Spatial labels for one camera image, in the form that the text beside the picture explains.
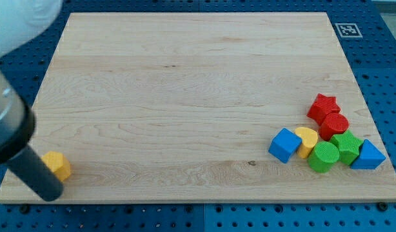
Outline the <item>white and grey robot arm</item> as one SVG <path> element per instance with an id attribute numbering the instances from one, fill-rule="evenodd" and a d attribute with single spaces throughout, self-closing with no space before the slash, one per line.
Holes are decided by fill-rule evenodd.
<path id="1" fill-rule="evenodd" d="M 58 16 L 61 0 L 0 0 L 0 58 L 45 31 Z M 20 134 L 26 104 L 0 71 L 0 164 L 15 155 L 26 140 Z"/>

